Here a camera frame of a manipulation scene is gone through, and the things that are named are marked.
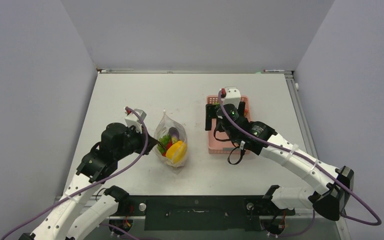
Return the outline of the green toy grape bunch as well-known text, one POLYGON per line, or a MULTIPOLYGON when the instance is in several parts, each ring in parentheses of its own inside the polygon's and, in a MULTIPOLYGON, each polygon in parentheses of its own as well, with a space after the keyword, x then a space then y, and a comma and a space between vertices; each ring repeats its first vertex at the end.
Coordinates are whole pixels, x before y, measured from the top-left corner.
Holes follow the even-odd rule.
POLYGON ((164 155, 167 152, 167 150, 170 148, 171 136, 169 134, 166 134, 161 138, 159 138, 158 141, 159 143, 157 144, 157 149, 162 155, 164 155))

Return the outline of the clear dotted zip top bag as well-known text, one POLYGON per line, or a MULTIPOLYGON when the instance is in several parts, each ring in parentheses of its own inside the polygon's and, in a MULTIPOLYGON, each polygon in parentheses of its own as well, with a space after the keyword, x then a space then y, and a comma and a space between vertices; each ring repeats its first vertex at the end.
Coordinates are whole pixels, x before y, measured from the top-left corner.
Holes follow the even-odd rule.
POLYGON ((178 175, 189 158, 188 136, 184 126, 163 111, 153 137, 158 141, 153 148, 156 157, 170 171, 178 175))

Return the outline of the purple toy eggplant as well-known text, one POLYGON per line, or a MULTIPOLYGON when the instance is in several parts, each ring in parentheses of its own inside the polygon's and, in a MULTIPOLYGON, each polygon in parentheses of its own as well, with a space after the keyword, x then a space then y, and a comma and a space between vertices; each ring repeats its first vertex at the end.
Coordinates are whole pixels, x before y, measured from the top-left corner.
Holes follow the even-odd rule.
POLYGON ((176 143, 180 140, 180 132, 176 127, 170 127, 168 135, 170 136, 172 143, 176 143))

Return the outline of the yellow toy bell pepper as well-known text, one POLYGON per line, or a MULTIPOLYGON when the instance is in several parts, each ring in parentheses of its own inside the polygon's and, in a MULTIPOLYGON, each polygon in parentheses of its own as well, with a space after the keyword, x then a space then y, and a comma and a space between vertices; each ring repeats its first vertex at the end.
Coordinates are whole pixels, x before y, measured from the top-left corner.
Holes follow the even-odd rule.
POLYGON ((176 143, 173 143, 166 151, 165 157, 169 159, 172 164, 179 164, 184 159, 187 150, 187 143, 179 140, 176 143))

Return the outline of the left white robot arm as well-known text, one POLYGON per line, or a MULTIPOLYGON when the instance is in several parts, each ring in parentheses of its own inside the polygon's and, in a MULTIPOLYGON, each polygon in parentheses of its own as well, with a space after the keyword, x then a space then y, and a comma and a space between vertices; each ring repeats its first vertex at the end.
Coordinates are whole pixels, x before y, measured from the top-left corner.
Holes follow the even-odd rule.
POLYGON ((111 123, 89 153, 81 160, 64 197, 49 210, 44 221, 21 240, 82 240, 105 218, 123 215, 129 208, 129 194, 115 185, 82 213, 90 197, 118 168, 119 160, 137 153, 147 155, 158 144, 140 122, 128 126, 111 123))

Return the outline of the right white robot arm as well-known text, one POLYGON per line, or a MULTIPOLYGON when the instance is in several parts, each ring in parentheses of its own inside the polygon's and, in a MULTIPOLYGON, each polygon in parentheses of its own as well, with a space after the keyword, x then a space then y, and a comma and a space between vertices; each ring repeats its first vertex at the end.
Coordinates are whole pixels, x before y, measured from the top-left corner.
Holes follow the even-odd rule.
POLYGON ((354 171, 335 167, 312 157, 288 142, 272 127, 260 121, 249 121, 244 116, 245 103, 207 104, 205 130, 225 132, 227 142, 243 156, 252 152, 289 170, 309 186, 287 188, 273 185, 265 194, 262 207, 269 214, 284 209, 313 209, 322 217, 338 221, 350 199, 354 186, 354 171))

